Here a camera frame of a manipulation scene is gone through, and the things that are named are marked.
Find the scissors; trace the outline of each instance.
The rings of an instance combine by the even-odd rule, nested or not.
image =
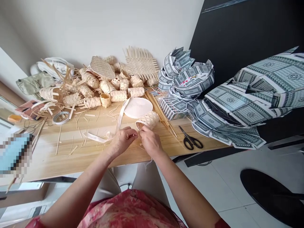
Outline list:
[[[181,129],[181,131],[184,133],[185,138],[184,138],[184,145],[187,147],[188,150],[194,150],[194,146],[195,145],[197,148],[202,149],[204,146],[203,144],[196,138],[193,138],[191,136],[189,136],[182,128],[181,126],[179,126],[179,128]]]

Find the woman's left hand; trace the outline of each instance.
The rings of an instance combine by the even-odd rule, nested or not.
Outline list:
[[[138,134],[135,129],[131,127],[125,127],[120,129],[114,135],[110,147],[107,149],[107,153],[112,159],[118,157],[137,139]]]

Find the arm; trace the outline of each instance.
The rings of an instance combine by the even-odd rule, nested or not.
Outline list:
[[[146,126],[139,132],[142,144],[164,175],[189,228],[215,227],[221,219],[216,210],[164,152],[160,138]]]
[[[109,164],[137,138],[137,132],[126,127],[117,132],[110,146],[81,174],[40,219],[45,227],[77,227]]]

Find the woman's right hand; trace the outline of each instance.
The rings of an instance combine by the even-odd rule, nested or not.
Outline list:
[[[142,145],[152,159],[160,153],[164,153],[159,135],[151,131],[147,126],[143,126],[138,132],[142,138]]]

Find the hand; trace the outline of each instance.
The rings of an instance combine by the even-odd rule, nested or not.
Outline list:
[[[164,153],[161,139],[159,135],[151,131],[147,126],[143,126],[142,130],[138,132],[142,138],[142,145],[152,159],[160,153]]]
[[[121,155],[126,149],[137,139],[138,134],[135,129],[131,127],[125,127],[115,133],[109,150],[107,153],[114,159]]]

